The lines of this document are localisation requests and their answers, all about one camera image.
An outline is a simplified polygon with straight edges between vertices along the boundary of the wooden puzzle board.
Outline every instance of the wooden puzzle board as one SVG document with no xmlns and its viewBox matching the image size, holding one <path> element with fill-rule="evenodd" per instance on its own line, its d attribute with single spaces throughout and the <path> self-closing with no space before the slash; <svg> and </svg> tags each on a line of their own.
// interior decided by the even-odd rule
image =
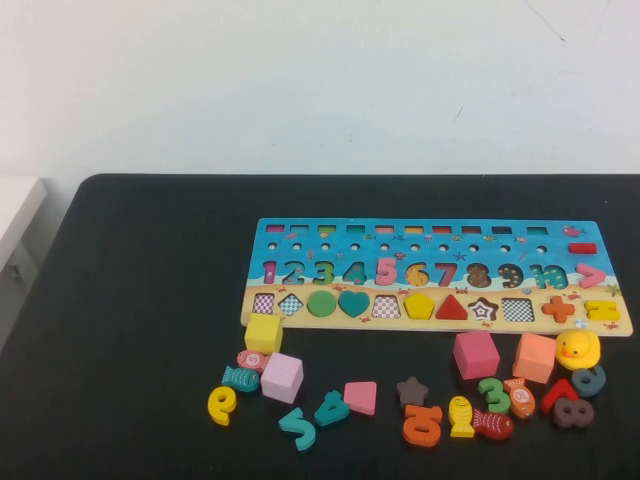
<svg viewBox="0 0 640 480">
<path fill-rule="evenodd" d="M 600 272 L 601 281 L 581 287 L 589 275 L 578 273 L 578 265 Z M 336 301 L 343 292 L 363 292 L 369 305 L 355 317 L 340 305 L 317 317 L 308 300 L 318 291 Z M 409 318 L 405 300 L 418 293 L 435 302 L 428 320 Z M 449 295 L 467 312 L 466 320 L 436 318 Z M 564 323 L 543 312 L 552 297 L 560 297 L 561 309 L 575 309 Z M 595 319 L 587 312 L 590 301 L 613 302 L 606 305 L 619 318 Z M 633 331 L 597 224 L 568 220 L 263 218 L 243 325 L 251 312 L 279 315 L 285 327 L 300 328 L 541 334 L 590 328 L 600 336 Z"/>
</svg>

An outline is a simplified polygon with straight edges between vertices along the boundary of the white wall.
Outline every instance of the white wall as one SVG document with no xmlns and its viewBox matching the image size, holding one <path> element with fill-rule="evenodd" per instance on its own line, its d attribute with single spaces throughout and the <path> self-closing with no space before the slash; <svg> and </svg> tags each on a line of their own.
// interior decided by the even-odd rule
<svg viewBox="0 0 640 480">
<path fill-rule="evenodd" d="M 0 173 L 47 180 L 42 257 L 98 172 L 640 172 L 639 25 L 637 0 L 0 0 Z"/>
</svg>

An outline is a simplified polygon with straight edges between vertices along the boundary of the orange plus sign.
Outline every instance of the orange plus sign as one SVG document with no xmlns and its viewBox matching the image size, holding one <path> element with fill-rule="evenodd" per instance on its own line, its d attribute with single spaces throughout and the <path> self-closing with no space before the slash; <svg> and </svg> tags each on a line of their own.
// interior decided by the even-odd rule
<svg viewBox="0 0 640 480">
<path fill-rule="evenodd" d="M 568 315 L 576 313 L 576 307 L 569 305 L 568 303 L 564 303 L 561 296 L 555 295 L 551 297 L 551 303 L 545 303 L 542 306 L 542 313 L 553 315 L 553 319 L 556 323 L 565 323 Z"/>
</svg>

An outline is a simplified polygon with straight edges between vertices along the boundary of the yellow fish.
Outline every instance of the yellow fish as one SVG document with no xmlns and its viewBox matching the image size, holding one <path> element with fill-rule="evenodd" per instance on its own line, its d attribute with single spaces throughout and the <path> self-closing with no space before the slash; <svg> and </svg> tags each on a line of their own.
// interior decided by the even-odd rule
<svg viewBox="0 0 640 480">
<path fill-rule="evenodd" d="M 473 411 L 469 400 L 456 396 L 449 402 L 449 422 L 451 422 L 452 437 L 471 438 L 476 431 L 471 426 Z"/>
</svg>

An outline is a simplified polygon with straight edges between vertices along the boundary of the pink cube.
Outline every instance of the pink cube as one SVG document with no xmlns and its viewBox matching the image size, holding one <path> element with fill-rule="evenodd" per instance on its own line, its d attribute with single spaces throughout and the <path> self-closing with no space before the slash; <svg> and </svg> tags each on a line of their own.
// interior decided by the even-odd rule
<svg viewBox="0 0 640 480">
<path fill-rule="evenodd" d="M 453 356 L 464 380 L 493 377 L 500 363 L 498 349 L 485 331 L 456 335 Z"/>
<path fill-rule="evenodd" d="M 273 353 L 260 378 L 262 394 L 281 402 L 293 403 L 303 378 L 302 360 Z"/>
</svg>

